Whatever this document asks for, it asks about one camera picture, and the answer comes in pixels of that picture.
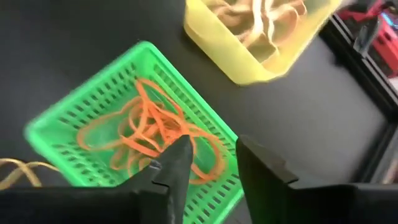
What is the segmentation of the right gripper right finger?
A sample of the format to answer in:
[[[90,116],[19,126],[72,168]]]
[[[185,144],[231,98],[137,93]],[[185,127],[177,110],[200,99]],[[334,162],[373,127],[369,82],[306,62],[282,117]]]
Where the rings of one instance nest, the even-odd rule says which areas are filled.
[[[236,157],[252,224],[398,224],[398,185],[292,187],[283,158],[247,136]]]

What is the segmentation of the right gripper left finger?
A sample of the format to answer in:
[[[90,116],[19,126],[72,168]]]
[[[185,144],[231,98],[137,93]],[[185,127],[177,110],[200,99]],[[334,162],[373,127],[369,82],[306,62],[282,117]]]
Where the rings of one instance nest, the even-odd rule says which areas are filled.
[[[0,192],[0,224],[182,224],[193,146],[183,135],[115,187]]]

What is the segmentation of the wide beige rubber band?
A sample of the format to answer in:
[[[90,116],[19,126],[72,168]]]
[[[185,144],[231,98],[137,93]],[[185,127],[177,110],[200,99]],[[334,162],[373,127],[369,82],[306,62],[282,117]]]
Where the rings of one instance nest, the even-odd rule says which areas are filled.
[[[251,46],[264,36],[275,48],[282,45],[294,32],[299,20],[307,14],[303,0],[289,0],[275,6],[275,0],[252,0],[253,25],[236,37],[245,47]],[[274,37],[275,22],[285,24],[285,31]]]
[[[279,53],[278,48],[272,45],[264,34],[248,47],[248,51],[260,63]]]
[[[218,1],[214,4],[213,13],[226,26],[235,27],[243,23],[243,17],[253,13],[253,0],[237,0],[234,4]]]

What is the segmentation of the yellow rubber band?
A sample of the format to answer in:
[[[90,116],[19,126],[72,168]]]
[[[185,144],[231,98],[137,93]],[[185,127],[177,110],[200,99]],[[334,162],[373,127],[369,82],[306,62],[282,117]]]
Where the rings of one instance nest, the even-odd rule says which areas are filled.
[[[41,187],[42,183],[37,177],[36,173],[33,171],[33,168],[35,167],[42,166],[59,172],[59,170],[55,166],[45,162],[22,162],[17,159],[0,158],[0,167],[8,163],[16,165],[16,168],[5,178],[0,180],[0,190],[6,190],[11,188],[23,175],[27,177],[28,181],[33,187]]]

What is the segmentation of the green plastic basket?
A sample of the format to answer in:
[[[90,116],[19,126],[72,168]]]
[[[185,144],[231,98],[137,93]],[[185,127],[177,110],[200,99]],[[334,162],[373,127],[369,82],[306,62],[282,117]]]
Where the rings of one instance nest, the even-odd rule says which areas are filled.
[[[145,78],[159,86],[146,88],[149,97],[168,110],[174,103],[185,119],[218,136],[225,148],[226,169],[215,181],[191,185],[183,224],[223,224],[243,196],[235,158],[236,135],[211,106],[150,42],[141,42],[114,60],[64,99],[33,119],[25,137],[34,150],[58,167],[75,186],[110,187],[129,177],[110,166],[112,149],[87,151],[76,140],[78,131],[104,114],[119,111],[137,96],[134,81]]]

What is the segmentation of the yellow plastic bin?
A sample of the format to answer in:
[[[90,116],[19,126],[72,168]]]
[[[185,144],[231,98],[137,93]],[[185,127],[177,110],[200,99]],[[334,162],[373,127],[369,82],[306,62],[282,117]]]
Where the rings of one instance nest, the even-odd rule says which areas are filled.
[[[226,27],[213,13],[218,1],[231,5],[237,0],[185,0],[184,29],[188,36],[237,85],[268,82],[285,75],[341,0],[303,0],[307,14],[302,16],[293,34],[280,46],[279,53],[260,63],[236,37],[253,25],[253,15],[243,23]],[[284,33],[285,24],[275,22],[274,37]]]

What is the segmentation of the black table clamp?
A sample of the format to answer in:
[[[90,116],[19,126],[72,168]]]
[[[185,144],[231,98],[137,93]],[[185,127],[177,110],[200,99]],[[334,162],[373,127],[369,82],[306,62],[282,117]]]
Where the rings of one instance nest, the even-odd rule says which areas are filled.
[[[370,48],[373,40],[377,37],[381,28],[381,21],[378,17],[366,19],[354,40],[353,49],[364,57]]]

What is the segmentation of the red black power station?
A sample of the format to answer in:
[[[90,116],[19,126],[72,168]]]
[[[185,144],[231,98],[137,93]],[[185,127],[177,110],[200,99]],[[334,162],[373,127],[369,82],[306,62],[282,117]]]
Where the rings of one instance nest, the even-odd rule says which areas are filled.
[[[358,1],[337,15],[350,30],[353,44],[366,19],[380,19],[381,28],[364,57],[371,57],[388,78],[398,77],[398,0]]]

